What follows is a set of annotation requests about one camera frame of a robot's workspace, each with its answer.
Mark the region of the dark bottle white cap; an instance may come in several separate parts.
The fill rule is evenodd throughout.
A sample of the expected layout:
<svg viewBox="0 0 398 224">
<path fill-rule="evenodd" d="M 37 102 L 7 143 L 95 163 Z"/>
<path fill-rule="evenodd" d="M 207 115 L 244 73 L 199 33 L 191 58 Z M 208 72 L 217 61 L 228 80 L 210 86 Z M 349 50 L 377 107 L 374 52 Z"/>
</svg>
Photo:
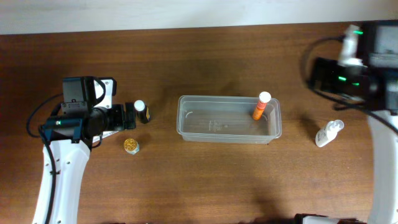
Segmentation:
<svg viewBox="0 0 398 224">
<path fill-rule="evenodd" d="M 142 100 L 134 102 L 134 109 L 136 116 L 142 124 L 147 124 L 150 121 L 149 108 Z"/>
</svg>

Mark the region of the small jar gold lid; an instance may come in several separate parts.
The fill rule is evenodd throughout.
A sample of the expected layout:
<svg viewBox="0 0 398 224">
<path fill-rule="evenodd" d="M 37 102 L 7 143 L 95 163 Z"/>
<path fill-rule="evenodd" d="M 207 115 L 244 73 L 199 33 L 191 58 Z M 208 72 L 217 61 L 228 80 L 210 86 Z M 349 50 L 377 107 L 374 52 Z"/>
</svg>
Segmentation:
<svg viewBox="0 0 398 224">
<path fill-rule="evenodd" d="M 139 152 L 139 143 L 135 139 L 126 139 L 124 141 L 124 149 L 127 153 L 135 155 Z"/>
</svg>

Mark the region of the orange tube white cap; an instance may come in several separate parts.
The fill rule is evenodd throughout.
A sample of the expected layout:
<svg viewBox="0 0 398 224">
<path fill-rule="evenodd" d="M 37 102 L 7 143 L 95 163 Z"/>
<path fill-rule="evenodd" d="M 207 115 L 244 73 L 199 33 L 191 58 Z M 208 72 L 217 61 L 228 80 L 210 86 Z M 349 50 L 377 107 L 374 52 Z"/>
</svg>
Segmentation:
<svg viewBox="0 0 398 224">
<path fill-rule="evenodd" d="M 267 91 L 263 91 L 259 94 L 257 105 L 252 114 L 252 118 L 254 120 L 260 120 L 268 102 L 270 102 L 271 99 L 272 99 L 271 94 Z"/>
</svg>

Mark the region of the white pump bottle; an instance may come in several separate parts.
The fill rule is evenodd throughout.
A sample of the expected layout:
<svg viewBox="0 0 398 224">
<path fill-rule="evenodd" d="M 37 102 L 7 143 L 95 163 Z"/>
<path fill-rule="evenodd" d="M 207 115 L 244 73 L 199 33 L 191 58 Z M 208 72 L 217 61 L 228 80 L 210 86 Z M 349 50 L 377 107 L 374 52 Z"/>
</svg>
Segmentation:
<svg viewBox="0 0 398 224">
<path fill-rule="evenodd" d="M 337 134 L 344 128 L 345 124 L 342 120 L 329 121 L 324 128 L 321 128 L 315 136 L 315 144 L 323 147 L 334 140 Z"/>
</svg>

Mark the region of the white Panadol medicine box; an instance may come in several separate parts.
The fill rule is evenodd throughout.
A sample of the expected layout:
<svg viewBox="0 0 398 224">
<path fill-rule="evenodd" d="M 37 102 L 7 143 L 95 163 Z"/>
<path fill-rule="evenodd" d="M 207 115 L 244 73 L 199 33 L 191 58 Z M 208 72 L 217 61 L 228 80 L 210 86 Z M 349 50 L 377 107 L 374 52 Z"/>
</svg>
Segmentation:
<svg viewBox="0 0 398 224">
<path fill-rule="evenodd" d="M 102 138 L 106 138 L 116 133 L 118 133 L 118 131 L 104 131 L 101 136 Z"/>
</svg>

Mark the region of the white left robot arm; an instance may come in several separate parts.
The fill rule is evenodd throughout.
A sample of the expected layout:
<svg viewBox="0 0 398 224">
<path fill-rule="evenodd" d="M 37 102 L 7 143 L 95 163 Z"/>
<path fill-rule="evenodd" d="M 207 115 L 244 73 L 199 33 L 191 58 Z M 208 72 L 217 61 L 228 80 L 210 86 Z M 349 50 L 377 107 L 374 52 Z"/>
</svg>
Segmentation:
<svg viewBox="0 0 398 224">
<path fill-rule="evenodd" d="M 135 127 L 127 105 L 97 106 L 67 114 L 59 103 L 39 126 L 44 166 L 33 223 L 76 223 L 80 189 L 92 149 L 106 132 Z"/>
</svg>

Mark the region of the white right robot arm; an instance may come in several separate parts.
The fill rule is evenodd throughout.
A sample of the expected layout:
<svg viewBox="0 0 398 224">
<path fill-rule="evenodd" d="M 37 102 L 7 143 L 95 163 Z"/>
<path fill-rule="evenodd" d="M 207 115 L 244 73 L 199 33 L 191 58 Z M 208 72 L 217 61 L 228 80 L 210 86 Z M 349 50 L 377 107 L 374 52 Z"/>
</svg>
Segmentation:
<svg viewBox="0 0 398 224">
<path fill-rule="evenodd" d="M 368 223 L 397 223 L 397 69 L 342 65 L 316 58 L 307 80 L 316 95 L 336 103 L 335 110 L 368 116 L 373 140 L 374 192 Z"/>
</svg>

